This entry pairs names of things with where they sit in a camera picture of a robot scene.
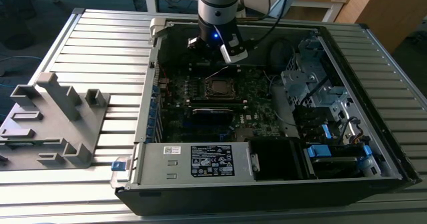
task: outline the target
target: power supply label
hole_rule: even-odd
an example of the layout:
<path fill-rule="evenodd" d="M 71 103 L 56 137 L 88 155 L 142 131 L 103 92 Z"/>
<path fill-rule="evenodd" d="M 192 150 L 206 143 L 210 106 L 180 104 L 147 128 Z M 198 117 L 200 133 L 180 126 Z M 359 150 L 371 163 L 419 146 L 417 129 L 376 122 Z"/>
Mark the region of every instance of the power supply label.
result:
<path fill-rule="evenodd" d="M 231 145 L 191 146 L 191 175 L 195 178 L 235 175 Z"/>

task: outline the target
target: blue latch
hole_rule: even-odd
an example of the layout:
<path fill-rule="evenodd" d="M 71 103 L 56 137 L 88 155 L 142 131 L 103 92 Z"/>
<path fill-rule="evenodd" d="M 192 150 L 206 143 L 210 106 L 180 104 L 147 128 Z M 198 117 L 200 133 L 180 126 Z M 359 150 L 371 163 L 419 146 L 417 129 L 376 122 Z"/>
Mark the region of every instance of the blue latch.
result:
<path fill-rule="evenodd" d="M 152 93 L 159 93 L 159 87 L 156 85 L 152 86 Z"/>
<path fill-rule="evenodd" d="M 155 110 L 155 109 L 158 108 L 158 103 L 155 103 L 154 101 L 151 101 L 150 107 L 151 107 L 151 109 Z"/>
<path fill-rule="evenodd" d="M 366 153 L 367 156 L 372 155 L 372 150 L 371 150 L 371 147 L 368 145 L 363 146 L 363 150 L 364 150 L 364 153 Z"/>
<path fill-rule="evenodd" d="M 154 118 L 156 116 L 156 111 L 155 110 L 150 110 L 148 115 L 151 118 Z"/>
<path fill-rule="evenodd" d="M 111 170 L 114 172 L 124 172 L 127 170 L 127 162 L 126 161 L 114 161 L 111 163 Z"/>
<path fill-rule="evenodd" d="M 332 156 L 328 145 L 312 145 L 307 148 L 311 158 L 328 158 Z"/>
<path fill-rule="evenodd" d="M 327 138 L 327 139 L 331 139 L 332 136 L 331 136 L 331 132 L 330 132 L 328 125 L 327 125 L 327 124 L 323 124 L 322 127 L 323 127 L 323 130 L 324 130 L 326 138 Z"/>
<path fill-rule="evenodd" d="M 147 128 L 147 136 L 152 136 L 155 134 L 155 129 Z"/>
<path fill-rule="evenodd" d="M 154 125 L 155 125 L 155 119 L 151 119 L 151 118 L 150 118 L 150 119 L 148 119 L 148 126 L 152 127 Z"/>

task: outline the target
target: slotted metal surface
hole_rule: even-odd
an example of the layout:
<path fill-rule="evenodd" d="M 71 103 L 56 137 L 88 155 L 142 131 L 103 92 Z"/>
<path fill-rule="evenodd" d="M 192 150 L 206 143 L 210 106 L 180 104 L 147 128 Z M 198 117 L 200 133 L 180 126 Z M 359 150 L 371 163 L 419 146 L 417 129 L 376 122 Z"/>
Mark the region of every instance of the slotted metal surface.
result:
<path fill-rule="evenodd" d="M 195 18 L 191 15 L 158 16 Z M 83 14 L 74 14 L 70 18 L 38 71 L 56 72 L 60 84 L 74 85 L 78 92 L 98 88 L 112 94 L 92 166 L 74 170 L 0 172 L 3 224 L 139 223 L 176 220 L 184 220 L 186 223 L 247 220 L 248 223 L 250 220 L 323 215 L 352 215 L 352 220 L 366 220 L 378 213 L 394 213 L 404 220 L 410 220 L 410 217 L 422 218 L 421 215 L 426 219 L 423 212 L 427 210 L 427 181 L 399 193 L 372 196 L 344 207 L 208 216 L 136 216 L 114 194 L 110 186 L 110 165 L 119 156 L 132 153 L 151 48 L 147 42 L 148 27 L 154 17 L 140 12 L 86 10 Z M 355 24 L 310 21 L 286 23 L 327 27 L 394 136 L 426 178 L 426 103 L 421 102 L 423 98 L 370 32 Z M 128 174 L 120 172 L 118 179 L 124 182 Z M 324 223 L 348 221 L 348 218 L 322 218 Z"/>

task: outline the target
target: wire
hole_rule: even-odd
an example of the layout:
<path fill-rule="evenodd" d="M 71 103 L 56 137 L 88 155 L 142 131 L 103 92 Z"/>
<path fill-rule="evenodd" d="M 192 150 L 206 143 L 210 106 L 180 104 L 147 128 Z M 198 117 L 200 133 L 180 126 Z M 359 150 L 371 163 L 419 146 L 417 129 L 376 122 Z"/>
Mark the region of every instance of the wire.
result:
<path fill-rule="evenodd" d="M 256 22 L 256 21 L 264 20 L 270 16 L 271 8 L 272 8 L 272 0 L 268 0 L 268 10 L 267 10 L 267 13 L 262 17 L 238 18 L 238 21 L 240 21 L 240 22 L 250 22 L 250 21 L 251 22 Z"/>
<path fill-rule="evenodd" d="M 4 58 L 4 59 L 0 59 L 0 62 L 3 62 L 3 61 L 6 61 L 6 60 L 10 60 L 10 59 L 12 59 L 12 58 L 34 58 L 34 59 L 38 59 L 38 60 L 43 61 L 43 59 L 42 59 L 40 57 L 38 57 L 38 56 L 18 55 L 18 56 L 10 56 L 10 57 L 7 57 L 7 58 Z"/>
<path fill-rule="evenodd" d="M 223 67 L 218 72 L 215 72 L 212 75 L 210 75 L 207 78 L 204 78 L 204 80 L 214 77 L 218 73 L 220 73 L 222 70 L 224 70 L 227 68 L 228 68 L 228 66 Z"/>
<path fill-rule="evenodd" d="M 278 19 L 276 19 L 272 27 L 270 28 L 270 30 L 268 30 L 267 33 L 264 34 L 264 36 L 256 41 L 258 43 L 260 43 L 260 42 L 267 38 L 267 36 L 274 32 L 276 26 L 279 25 L 282 16 L 283 16 L 283 14 L 284 14 L 284 12 L 286 12 L 287 2 L 288 2 L 288 0 L 283 0 L 283 6 L 282 6 L 282 9 L 280 9 L 280 13 L 279 13 Z"/>
<path fill-rule="evenodd" d="M 359 142 L 359 138 L 363 136 L 363 129 L 360 128 L 359 124 L 355 125 L 355 128 L 358 128 L 359 134 L 354 137 L 351 144 L 356 144 Z"/>
<path fill-rule="evenodd" d="M 274 80 L 275 80 L 276 77 L 278 77 L 278 75 L 275 75 L 275 76 L 271 78 L 271 81 L 270 81 L 270 87 L 268 87 L 268 93 L 270 93 L 270 94 L 272 93 L 272 84 L 274 84 Z"/>
<path fill-rule="evenodd" d="M 343 126 L 342 131 L 340 131 L 340 134 L 339 134 L 338 144 L 340 144 L 340 143 L 343 142 L 344 134 L 346 134 L 346 129 L 347 129 L 348 123 L 350 123 L 354 119 L 358 119 L 358 117 L 355 117 L 355 116 L 348 117 L 348 119 L 347 119 L 347 121 L 346 121 L 346 123 L 344 123 L 344 126 Z"/>
<path fill-rule="evenodd" d="M 4 84 L 0 84 L 0 87 L 4 87 L 4 88 L 16 88 L 15 85 L 4 85 Z"/>
<path fill-rule="evenodd" d="M 264 76 L 267 77 L 268 81 L 271 82 L 272 80 L 268 78 L 266 71 L 262 70 L 262 72 L 264 73 Z"/>
<path fill-rule="evenodd" d="M 304 104 L 304 101 L 308 100 L 308 98 L 315 94 L 315 92 L 322 88 L 322 86 L 324 85 L 324 83 L 327 82 L 328 77 L 326 76 L 323 78 L 323 80 L 318 83 L 318 85 L 314 87 L 314 89 L 308 92 L 308 94 L 304 96 L 304 98 L 302 99 L 302 101 L 299 102 L 300 105 Z"/>
<path fill-rule="evenodd" d="M 227 94 L 227 93 L 224 93 L 224 92 L 220 92 L 220 91 L 218 91 L 218 90 L 214 90 L 212 88 L 210 88 L 210 87 L 207 87 L 207 89 L 210 89 L 210 90 L 212 90 L 214 92 L 216 92 L 216 93 L 220 93 L 220 94 L 224 94 L 226 96 L 234 96 L 234 95 L 230 95 L 230 94 Z"/>
<path fill-rule="evenodd" d="M 282 42 L 283 47 L 286 47 L 286 45 L 288 45 L 291 47 L 292 55 L 294 55 L 291 61 L 292 61 L 294 64 L 296 64 L 296 50 L 295 50 L 295 47 L 292 45 L 292 42 L 288 39 L 286 39 L 284 37 L 278 37 L 275 40 L 272 40 L 268 43 L 267 50 L 270 50 L 270 51 L 267 52 L 267 56 L 266 56 L 266 64 L 270 65 L 270 66 L 272 65 L 271 64 L 271 62 L 272 62 L 271 59 L 272 59 L 272 53 L 274 53 L 274 50 L 275 50 L 274 47 L 275 47 L 275 44 L 279 43 L 279 42 Z"/>
<path fill-rule="evenodd" d="M 279 118 L 279 120 L 280 120 L 282 122 L 284 122 L 284 123 L 286 123 L 286 124 L 288 124 L 290 126 L 296 127 L 296 125 L 294 125 L 294 124 L 288 123 L 287 121 L 284 121 L 284 120 L 282 119 L 282 117 L 279 116 L 279 114 L 278 114 L 278 112 L 276 112 L 276 111 L 274 111 L 274 114 L 275 114 L 275 116 Z"/>

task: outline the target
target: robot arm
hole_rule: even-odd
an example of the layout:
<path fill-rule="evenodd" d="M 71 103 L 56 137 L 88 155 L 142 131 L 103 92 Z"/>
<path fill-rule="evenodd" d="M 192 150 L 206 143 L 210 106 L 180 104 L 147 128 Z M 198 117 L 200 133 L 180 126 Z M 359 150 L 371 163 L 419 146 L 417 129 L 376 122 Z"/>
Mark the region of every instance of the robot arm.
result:
<path fill-rule="evenodd" d="M 238 29 L 238 5 L 239 0 L 198 0 L 200 33 L 188 44 L 219 49 L 228 64 L 248 57 Z"/>
<path fill-rule="evenodd" d="M 271 16 L 282 17 L 294 0 L 240 0 L 244 5 Z M 239 0 L 198 0 L 199 36 L 188 40 L 188 48 L 200 53 L 219 50 L 227 64 L 248 57 L 254 48 L 243 41 L 236 20 Z"/>

